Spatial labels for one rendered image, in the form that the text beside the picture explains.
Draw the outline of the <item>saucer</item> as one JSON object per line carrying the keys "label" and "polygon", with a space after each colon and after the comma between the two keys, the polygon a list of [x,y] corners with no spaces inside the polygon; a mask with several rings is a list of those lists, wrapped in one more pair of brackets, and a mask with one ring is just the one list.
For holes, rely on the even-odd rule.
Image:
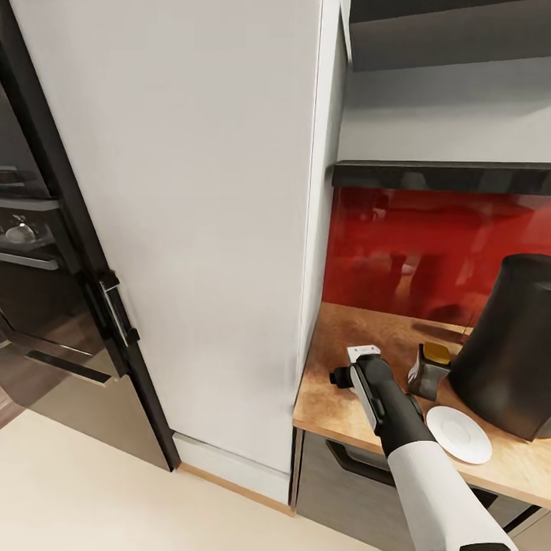
{"label": "saucer", "polygon": [[492,446],[483,429],[471,417],[448,406],[434,406],[425,423],[447,452],[469,463],[486,463]]}

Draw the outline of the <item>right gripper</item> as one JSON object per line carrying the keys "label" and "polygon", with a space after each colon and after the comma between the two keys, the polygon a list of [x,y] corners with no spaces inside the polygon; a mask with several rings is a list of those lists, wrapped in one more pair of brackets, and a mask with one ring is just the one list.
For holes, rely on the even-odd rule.
{"label": "right gripper", "polygon": [[350,366],[337,367],[333,373],[329,373],[329,378],[332,384],[337,384],[337,388],[354,389],[354,384],[350,376]]}

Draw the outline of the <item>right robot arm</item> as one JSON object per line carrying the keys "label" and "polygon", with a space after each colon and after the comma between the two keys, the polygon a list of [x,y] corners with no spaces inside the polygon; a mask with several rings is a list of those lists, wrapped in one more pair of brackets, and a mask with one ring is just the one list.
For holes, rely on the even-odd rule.
{"label": "right robot arm", "polygon": [[349,367],[329,373],[359,396],[402,501],[416,551],[518,551],[478,501],[375,345],[348,347]]}

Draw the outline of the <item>bottle of coffee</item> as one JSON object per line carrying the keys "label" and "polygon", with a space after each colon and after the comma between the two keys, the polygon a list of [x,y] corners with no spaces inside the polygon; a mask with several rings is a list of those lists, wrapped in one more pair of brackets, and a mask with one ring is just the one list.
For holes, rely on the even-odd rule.
{"label": "bottle of coffee", "polygon": [[435,402],[440,381],[451,371],[446,346],[429,341],[420,344],[416,364],[407,375],[408,394]]}

